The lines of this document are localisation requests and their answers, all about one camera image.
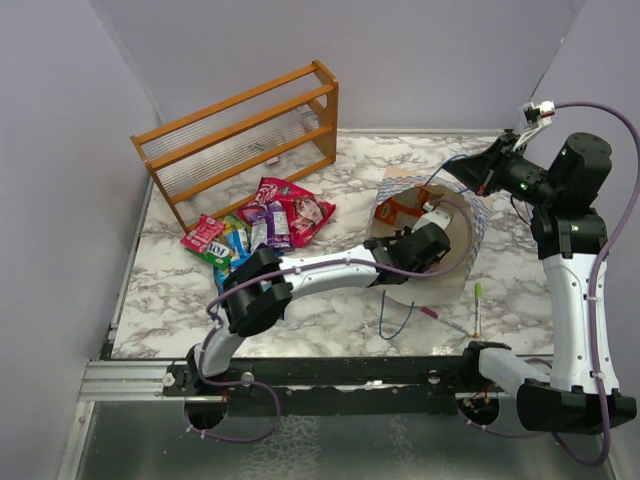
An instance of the green pen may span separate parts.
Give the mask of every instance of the green pen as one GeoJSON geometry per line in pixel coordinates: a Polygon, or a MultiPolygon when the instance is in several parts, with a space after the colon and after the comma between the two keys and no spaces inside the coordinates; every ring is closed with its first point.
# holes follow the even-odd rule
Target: green pen
{"type": "Polygon", "coordinates": [[[476,296],[476,328],[473,336],[475,338],[478,338],[482,335],[482,317],[480,315],[480,298],[482,297],[482,284],[480,282],[476,282],[475,296],[476,296]]]}

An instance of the pen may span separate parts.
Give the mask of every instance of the pen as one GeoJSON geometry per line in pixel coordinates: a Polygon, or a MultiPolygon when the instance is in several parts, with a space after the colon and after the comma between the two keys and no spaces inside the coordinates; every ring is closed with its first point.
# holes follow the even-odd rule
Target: pen
{"type": "Polygon", "coordinates": [[[473,333],[474,338],[478,338],[482,335],[482,316],[480,314],[480,298],[482,297],[482,284],[476,282],[475,288],[476,297],[476,329],[473,333]]]}
{"type": "Polygon", "coordinates": [[[420,310],[422,310],[423,313],[426,313],[427,315],[429,315],[431,318],[438,320],[439,322],[442,322],[445,325],[450,326],[451,328],[455,328],[456,330],[464,333],[465,335],[473,337],[473,335],[471,335],[471,333],[469,333],[462,325],[459,325],[456,322],[449,320],[447,317],[443,317],[439,313],[431,310],[429,307],[422,307],[420,310]]]}

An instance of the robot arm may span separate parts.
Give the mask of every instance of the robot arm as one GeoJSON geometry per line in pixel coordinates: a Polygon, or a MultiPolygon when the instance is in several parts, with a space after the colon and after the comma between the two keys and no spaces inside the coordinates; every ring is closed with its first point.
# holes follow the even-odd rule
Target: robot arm
{"type": "Polygon", "coordinates": [[[187,356],[192,370],[202,365],[198,370],[204,377],[224,373],[244,340],[271,328],[296,298],[335,288],[401,284],[409,278],[363,263],[425,272],[450,250],[444,232],[450,221],[448,213],[436,208],[422,215],[404,235],[398,232],[393,238],[372,238],[350,250],[313,258],[277,258],[269,249],[258,250],[225,280],[225,291],[265,273],[293,273],[276,276],[267,290],[256,284],[223,302],[214,319],[211,343],[196,345],[187,356]]]}
{"type": "MultiPolygon", "coordinates": [[[[538,117],[552,111],[548,106],[533,110],[538,117]]],[[[534,118],[532,130],[548,125],[544,120],[550,119],[534,118]]],[[[636,415],[635,399],[619,393],[609,354],[606,262],[596,277],[597,298],[588,296],[594,262],[607,241],[604,221],[591,203],[611,170],[611,147],[595,135],[574,133],[549,170],[526,160],[524,151],[521,138],[508,133],[487,151],[444,166],[478,195],[504,189],[534,206],[531,232],[551,293],[555,349],[550,376],[517,358],[506,345],[495,344],[475,345],[476,373],[516,398],[520,421],[529,430],[600,433],[596,377],[604,385],[612,426],[636,415]],[[595,329],[589,322],[592,301],[597,304],[595,329]],[[598,373],[593,368],[593,342],[598,346],[598,373]]]]}

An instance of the wooden shelf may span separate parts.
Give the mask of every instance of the wooden shelf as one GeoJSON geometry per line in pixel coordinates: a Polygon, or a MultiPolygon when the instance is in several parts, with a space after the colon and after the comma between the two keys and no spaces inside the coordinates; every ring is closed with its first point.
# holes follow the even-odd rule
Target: wooden shelf
{"type": "MultiPolygon", "coordinates": [[[[220,182],[307,142],[313,142],[324,159],[290,174],[287,180],[298,180],[335,162],[337,112],[338,82],[322,63],[314,61],[151,132],[132,136],[131,141],[188,232],[195,224],[187,225],[176,205],[220,182]],[[319,97],[326,98],[326,106],[319,97]]],[[[250,195],[216,212],[203,213],[221,217],[252,199],[250,195]]]]}

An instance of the wooden rack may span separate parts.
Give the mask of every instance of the wooden rack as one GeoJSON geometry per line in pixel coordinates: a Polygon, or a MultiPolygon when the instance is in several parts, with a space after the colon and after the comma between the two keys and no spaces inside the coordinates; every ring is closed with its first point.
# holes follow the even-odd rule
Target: wooden rack
{"type": "MultiPolygon", "coordinates": [[[[178,222],[185,232],[189,232],[196,224],[187,225],[176,206],[180,202],[189,200],[198,193],[224,180],[256,167],[306,142],[313,142],[324,158],[289,175],[286,178],[288,181],[296,181],[319,168],[335,162],[337,120],[338,81],[321,62],[315,60],[303,68],[247,90],[228,100],[187,115],[143,135],[132,136],[131,141],[178,222]],[[256,99],[259,101],[260,96],[267,92],[274,91],[302,77],[311,75],[315,76],[311,80],[318,85],[316,88],[305,89],[299,94],[296,92],[293,98],[285,101],[278,100],[277,104],[273,106],[267,102],[266,107],[268,108],[264,108],[265,104],[262,103],[258,111],[248,116],[248,118],[238,117],[237,114],[233,117],[229,113],[229,110],[233,109],[233,107],[241,107],[248,100],[256,99]],[[319,97],[323,96],[326,97],[325,106],[319,101],[319,97]],[[314,123],[317,128],[311,131],[305,129],[301,131],[299,136],[288,141],[283,138],[282,141],[277,142],[278,144],[275,147],[266,151],[256,152],[252,155],[245,155],[243,154],[244,151],[242,151],[237,153],[235,157],[227,155],[231,160],[221,166],[216,166],[216,161],[221,158],[219,150],[225,148],[225,141],[267,122],[274,121],[274,119],[283,115],[290,115],[289,112],[296,109],[306,108],[305,106],[308,107],[307,110],[310,109],[313,112],[312,115],[317,119],[317,123],[314,123]],[[216,115],[220,115],[221,112],[225,112],[222,114],[224,118],[216,120],[216,115]],[[216,145],[218,146],[217,151],[212,149],[216,145]],[[176,170],[180,168],[180,162],[184,162],[184,168],[176,170]],[[164,175],[169,169],[177,172],[171,173],[173,175],[171,178],[164,175]],[[174,178],[188,178],[189,181],[185,184],[184,181],[176,181],[174,178]]],[[[245,197],[217,212],[211,213],[211,216],[218,218],[227,215],[251,201],[253,197],[254,195],[245,197]]]]}

